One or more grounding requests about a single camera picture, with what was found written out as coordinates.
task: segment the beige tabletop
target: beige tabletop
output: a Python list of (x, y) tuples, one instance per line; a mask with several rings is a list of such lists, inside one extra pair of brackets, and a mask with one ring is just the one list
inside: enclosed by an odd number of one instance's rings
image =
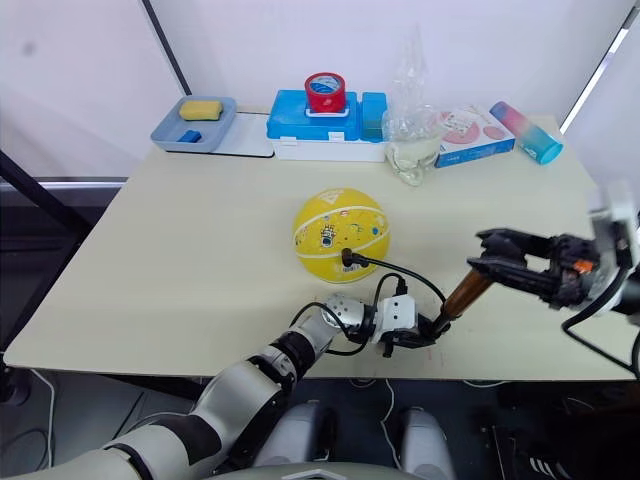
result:
[[(550, 117), (538, 121), (560, 135)], [(295, 162), (170, 154), (153, 148), (111, 203), (4, 359), (14, 366), (152, 375), (210, 376), (271, 342), (304, 304), (341, 292), (370, 301), (379, 270), (332, 285), (314, 278), (291, 248), (294, 215), (330, 187), (360, 189), (391, 225), (387, 259), (450, 293), (480, 253), (474, 234), (511, 227), (590, 238), (594, 184), (570, 147), (540, 166), (519, 151), (431, 172), (413, 188), (387, 164)], [(437, 299), (410, 282), (420, 311)], [(373, 347), (325, 355), (316, 377), (615, 379), (629, 374), (560, 330), (571, 312), (496, 285), (437, 345)], [(623, 316), (578, 331), (628, 356)], [(352, 348), (341, 339), (335, 348)]]

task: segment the red tape roll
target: red tape roll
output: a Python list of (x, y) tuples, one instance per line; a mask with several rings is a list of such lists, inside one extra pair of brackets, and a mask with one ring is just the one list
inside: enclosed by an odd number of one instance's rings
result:
[(337, 113), (345, 109), (344, 79), (337, 73), (315, 73), (304, 82), (312, 112)]

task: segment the white cord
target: white cord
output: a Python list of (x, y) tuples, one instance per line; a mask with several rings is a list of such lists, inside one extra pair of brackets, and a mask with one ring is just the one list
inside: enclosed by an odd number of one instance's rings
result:
[(387, 388), (389, 389), (389, 392), (391, 392), (391, 404), (389, 405), (389, 410), (387, 410), (387, 414), (384, 416), (382, 420), (380, 420), (380, 426), (382, 427), (382, 433), (384, 433), (384, 439), (387, 441), (389, 448), (391, 448), (391, 454), (393, 455), (393, 463), (396, 464), (396, 468), (398, 468), (398, 470), (402, 470), (402, 467), (400, 466), (400, 462), (398, 461), (398, 454), (396, 453), (396, 447), (394, 447), (393, 443), (391, 443), (391, 440), (389, 439), (389, 434), (387, 433), (387, 427), (384, 424), (384, 422), (386, 422), (387, 419), (389, 418), (389, 415), (391, 415), (393, 406), (396, 403), (396, 395), (395, 393), (393, 393), (393, 388), (391, 388), (391, 385), (389, 384), (389, 379), (385, 378), (384, 382), (387, 384)]
[(463, 380), (462, 383), (464, 383), (465, 385), (469, 385), (470, 387), (473, 387), (473, 388), (493, 388), (499, 385), (504, 385), (505, 383), (509, 383), (509, 381), (503, 380), (502, 382), (496, 382), (496, 383), (478, 384), (478, 383), (470, 382), (469, 380)]
[(354, 382), (354, 381), (353, 381), (353, 378), (350, 378), (350, 379), (349, 379), (349, 383), (351, 384), (351, 386), (352, 386), (353, 388), (361, 388), (361, 389), (363, 389), (363, 388), (369, 388), (369, 387), (370, 387), (370, 386), (372, 386), (374, 383), (376, 383), (376, 379), (375, 379), (375, 378), (372, 378), (372, 379), (370, 379), (370, 380), (368, 380), (368, 381), (366, 381), (366, 382), (356, 383), (356, 382)]
[(567, 397), (567, 400), (571, 400), (572, 402), (575, 402), (579, 405), (584, 405), (585, 407), (591, 409), (591, 410), (595, 410), (595, 408), (593, 407), (593, 405), (588, 404), (587, 402), (580, 400), (579, 398), (574, 398), (574, 397)]
[(51, 437), (53, 435), (53, 407), (56, 400), (56, 389), (53, 388), (53, 384), (43, 375), (41, 375), (40, 372), (34, 369), (31, 369), (31, 372), (40, 380), (42, 380), (42, 382), (44, 382), (44, 384), (49, 387), (49, 390), (51, 390), (51, 401), (49, 402), (49, 430), (47, 431), (47, 454), (49, 456), (47, 467), (51, 468), (53, 467), (53, 449), (51, 448)]
[(184, 417), (187, 414), (186, 413), (176, 413), (176, 412), (156, 412), (156, 413), (152, 413), (151, 415), (147, 415), (146, 417), (141, 418), (136, 423), (131, 425), (127, 429), (127, 431), (125, 433), (129, 433), (131, 430), (135, 430), (136, 428), (143, 427), (147, 423), (150, 423), (150, 421), (153, 420), (156, 417), (164, 417), (164, 416), (167, 416), (167, 415), (170, 415), (170, 416), (173, 416), (173, 417)]

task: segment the yellow sponge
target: yellow sponge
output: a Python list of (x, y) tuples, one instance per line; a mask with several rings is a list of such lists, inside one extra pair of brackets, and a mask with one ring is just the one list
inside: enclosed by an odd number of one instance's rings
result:
[(180, 107), (184, 120), (218, 120), (222, 113), (222, 102), (218, 100), (187, 100)]

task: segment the yellow ball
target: yellow ball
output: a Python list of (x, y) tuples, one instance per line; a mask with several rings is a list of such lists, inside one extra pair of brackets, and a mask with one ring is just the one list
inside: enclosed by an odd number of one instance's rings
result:
[(293, 222), (298, 258), (311, 273), (332, 283), (352, 282), (375, 269), (375, 265), (345, 267), (343, 248), (382, 260), (389, 240), (389, 223), (380, 206), (353, 188), (325, 190), (311, 197)]

